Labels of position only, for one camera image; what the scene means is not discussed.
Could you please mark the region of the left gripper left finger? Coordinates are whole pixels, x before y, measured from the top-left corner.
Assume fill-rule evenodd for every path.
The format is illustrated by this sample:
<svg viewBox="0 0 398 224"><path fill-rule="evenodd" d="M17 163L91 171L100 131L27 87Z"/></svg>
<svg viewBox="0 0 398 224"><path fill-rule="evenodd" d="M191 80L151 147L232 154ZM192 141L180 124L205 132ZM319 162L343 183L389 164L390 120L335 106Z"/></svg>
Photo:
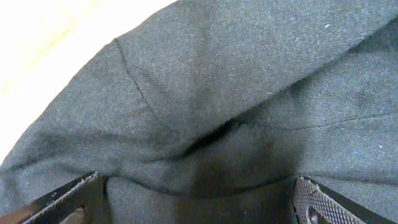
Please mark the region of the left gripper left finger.
<svg viewBox="0 0 398 224"><path fill-rule="evenodd" d="M104 179L89 172L1 216L1 223L103 223L108 221Z"/></svg>

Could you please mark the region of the black t-shirt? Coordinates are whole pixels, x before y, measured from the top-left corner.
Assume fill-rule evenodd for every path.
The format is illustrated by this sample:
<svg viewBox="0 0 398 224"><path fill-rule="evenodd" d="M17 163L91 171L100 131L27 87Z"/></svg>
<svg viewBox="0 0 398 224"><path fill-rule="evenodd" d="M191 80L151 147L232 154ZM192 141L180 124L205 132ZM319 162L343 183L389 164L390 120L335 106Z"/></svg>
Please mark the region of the black t-shirt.
<svg viewBox="0 0 398 224"><path fill-rule="evenodd" d="M294 223L307 176L397 220L396 1L177 1L1 166L1 213L95 170L100 223Z"/></svg>

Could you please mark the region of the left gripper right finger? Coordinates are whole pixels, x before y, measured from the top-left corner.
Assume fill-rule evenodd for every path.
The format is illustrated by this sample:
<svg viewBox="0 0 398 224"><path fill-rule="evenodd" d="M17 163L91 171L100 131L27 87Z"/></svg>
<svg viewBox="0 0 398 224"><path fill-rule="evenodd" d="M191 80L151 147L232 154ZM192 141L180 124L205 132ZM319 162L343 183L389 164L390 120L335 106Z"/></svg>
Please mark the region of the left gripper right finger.
<svg viewBox="0 0 398 224"><path fill-rule="evenodd" d="M396 224L308 177L296 179L292 205L298 224Z"/></svg>

